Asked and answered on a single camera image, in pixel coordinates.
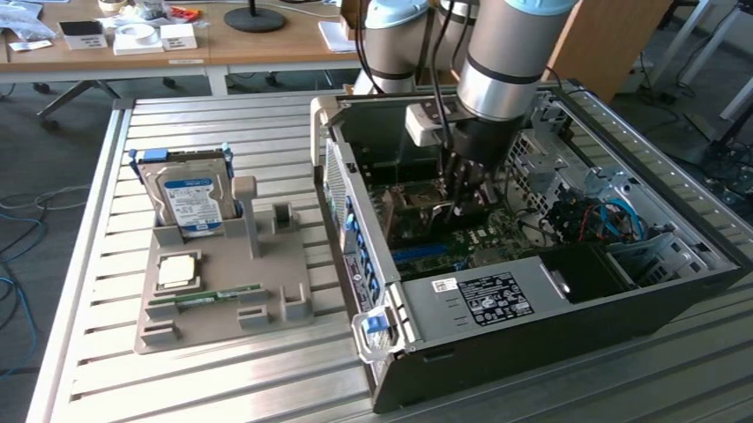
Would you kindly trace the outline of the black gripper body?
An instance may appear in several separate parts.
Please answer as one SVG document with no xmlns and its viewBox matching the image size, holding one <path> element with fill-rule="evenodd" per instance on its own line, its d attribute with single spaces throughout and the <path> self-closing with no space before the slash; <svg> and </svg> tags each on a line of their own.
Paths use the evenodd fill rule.
<svg viewBox="0 0 753 423">
<path fill-rule="evenodd" d="M 472 118 L 456 122 L 452 150 L 466 160 L 497 167 L 521 130 L 520 117 L 508 121 Z"/>
</svg>

